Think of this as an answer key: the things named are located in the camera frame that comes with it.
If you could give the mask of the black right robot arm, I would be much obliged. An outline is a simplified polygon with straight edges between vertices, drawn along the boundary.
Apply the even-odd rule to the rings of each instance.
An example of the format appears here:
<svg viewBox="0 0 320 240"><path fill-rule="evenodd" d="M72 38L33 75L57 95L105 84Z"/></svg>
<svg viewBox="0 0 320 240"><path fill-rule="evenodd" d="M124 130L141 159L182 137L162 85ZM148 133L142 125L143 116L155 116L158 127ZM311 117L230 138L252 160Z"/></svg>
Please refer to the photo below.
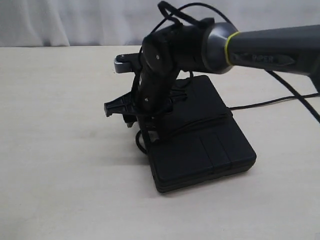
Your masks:
<svg viewBox="0 0 320 240"><path fill-rule="evenodd" d="M148 148L247 146L248 142L213 87L208 74L235 66L310 78L320 87L320 27L306 25L240 32L213 18L177 18L156 28L138 53L118 55L118 73L134 73L131 90L104 104L107 117L120 114L128 127L138 123L136 140Z"/></svg>

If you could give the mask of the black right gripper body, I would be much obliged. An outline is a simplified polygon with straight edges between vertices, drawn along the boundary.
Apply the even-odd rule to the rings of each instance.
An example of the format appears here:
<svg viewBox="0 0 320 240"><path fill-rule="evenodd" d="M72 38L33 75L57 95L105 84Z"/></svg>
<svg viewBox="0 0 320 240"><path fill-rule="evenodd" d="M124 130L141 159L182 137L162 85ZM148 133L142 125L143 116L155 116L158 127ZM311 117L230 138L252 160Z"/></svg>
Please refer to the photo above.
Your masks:
<svg viewBox="0 0 320 240"><path fill-rule="evenodd" d="M175 137L175 131L161 136L160 129L156 127L156 121L161 120L166 114L170 114L173 111L174 104L175 94L171 91L160 109L150 113L137 106L134 101L134 94L130 91L115 100L106 102L104 104L104 111L107 117L113 114L122 115L124 122L129 128L132 127L135 122L138 122L140 130L135 135L135 141L137 143L140 142L140 137L147 137L146 141L150 141L151 143L165 143ZM157 133L158 138L154 141L151 140L149 132Z"/></svg>

